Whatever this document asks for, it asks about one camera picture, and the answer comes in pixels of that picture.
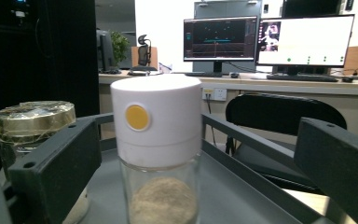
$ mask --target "ceiling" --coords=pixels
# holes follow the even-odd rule
[[[95,0],[97,22],[135,21],[135,0]]]

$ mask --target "computer mouse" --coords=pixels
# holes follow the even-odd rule
[[[342,82],[353,82],[353,78],[351,78],[351,77],[343,77]]]
[[[233,73],[229,73],[229,75],[231,76],[231,78],[238,78],[240,76],[240,73],[233,72]]]

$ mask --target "yellow circle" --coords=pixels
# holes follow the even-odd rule
[[[126,119],[135,130],[143,130],[149,124],[147,111],[139,105],[131,105],[127,108]]]

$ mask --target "screw hole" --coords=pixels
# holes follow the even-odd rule
[[[35,163],[31,161],[31,162],[26,163],[23,167],[24,168],[32,168],[34,165],[35,165]]]

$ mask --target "monitor screen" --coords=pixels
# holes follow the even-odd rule
[[[344,67],[354,15],[261,19],[256,65]]]
[[[256,26],[256,16],[184,20],[184,61],[254,61]]]
[[[114,68],[115,58],[112,39],[108,31],[97,30],[98,70],[108,72]]]

